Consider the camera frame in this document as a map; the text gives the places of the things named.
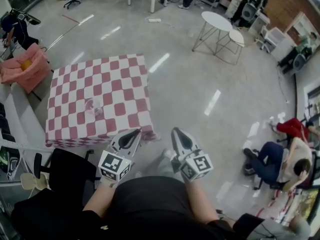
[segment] pink armchair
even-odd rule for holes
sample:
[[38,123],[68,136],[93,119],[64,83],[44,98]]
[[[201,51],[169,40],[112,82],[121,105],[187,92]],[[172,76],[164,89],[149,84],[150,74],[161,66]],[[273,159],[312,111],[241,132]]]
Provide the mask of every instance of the pink armchair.
[[[31,65],[23,71],[21,64],[30,60]],[[25,53],[0,63],[1,84],[17,82],[30,93],[49,73],[50,65],[46,54],[33,43]]]

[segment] white stool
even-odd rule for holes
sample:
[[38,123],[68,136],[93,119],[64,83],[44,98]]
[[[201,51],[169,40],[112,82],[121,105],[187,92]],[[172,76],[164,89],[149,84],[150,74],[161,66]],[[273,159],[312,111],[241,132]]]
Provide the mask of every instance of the white stool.
[[[220,38],[220,32],[221,31],[225,31],[225,32],[230,32],[232,30],[232,25],[231,23],[224,17],[222,17],[221,15],[214,13],[212,11],[204,11],[203,13],[201,13],[202,18],[204,19],[204,25],[202,27],[202,30],[198,36],[198,38],[195,41],[195,44],[192,48],[192,51],[194,52],[195,49],[201,45],[202,43],[204,43],[213,53],[213,55],[217,54],[217,49],[218,49],[218,45],[219,42],[225,38],[227,35],[223,36],[222,38]],[[212,26],[212,28],[210,28],[209,31],[207,31],[205,33],[205,28],[206,28],[206,24],[210,24]],[[206,44],[206,40],[216,31],[218,30],[219,34],[218,34],[218,41],[216,43],[216,47],[215,47],[215,51],[212,50],[211,47],[209,47],[209,45]]]
[[[228,45],[230,42],[237,45],[235,52],[233,52],[230,48],[227,47],[227,45]],[[217,53],[220,52],[223,48],[228,49],[230,52],[232,52],[234,55],[236,55],[236,54],[238,53],[239,47],[240,47],[240,52],[239,52],[239,54],[238,54],[238,56],[237,56],[237,59],[236,59],[235,64],[230,63],[230,62],[224,60],[223,58],[217,56]],[[240,31],[238,31],[238,30],[236,30],[236,29],[233,29],[233,30],[231,30],[231,31],[229,32],[229,41],[228,41],[225,45],[222,45],[222,47],[220,48],[220,50],[218,50],[218,51],[216,52],[215,56],[218,57],[220,60],[224,61],[225,63],[232,64],[232,65],[237,65],[243,47],[245,47],[244,36],[240,33]]]

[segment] red and white checkered pattern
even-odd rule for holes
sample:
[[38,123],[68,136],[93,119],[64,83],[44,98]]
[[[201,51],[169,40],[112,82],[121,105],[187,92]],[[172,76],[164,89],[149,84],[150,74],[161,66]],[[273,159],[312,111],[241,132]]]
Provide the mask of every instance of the red and white checkered pattern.
[[[102,114],[85,112],[90,98],[100,101]],[[48,147],[105,143],[117,133],[139,127],[146,136],[152,136],[144,56],[114,56],[55,70],[47,109]]]

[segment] red pants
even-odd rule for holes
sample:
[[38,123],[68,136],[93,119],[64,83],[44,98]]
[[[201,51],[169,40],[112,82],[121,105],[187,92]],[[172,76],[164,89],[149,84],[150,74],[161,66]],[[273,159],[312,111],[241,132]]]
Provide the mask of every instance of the red pants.
[[307,140],[308,139],[308,129],[296,118],[292,118],[284,123],[278,123],[276,125],[276,129],[279,132],[288,134],[292,137],[298,137],[302,139],[302,134],[301,134],[301,127],[303,128],[304,131],[304,137]]

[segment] clear plastic cup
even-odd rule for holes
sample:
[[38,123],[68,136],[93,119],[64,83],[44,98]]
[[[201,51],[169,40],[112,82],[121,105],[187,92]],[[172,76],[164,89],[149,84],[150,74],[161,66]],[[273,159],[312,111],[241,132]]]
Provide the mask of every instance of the clear plastic cup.
[[93,116],[98,116],[103,113],[101,103],[98,99],[90,98],[84,104],[85,111]]

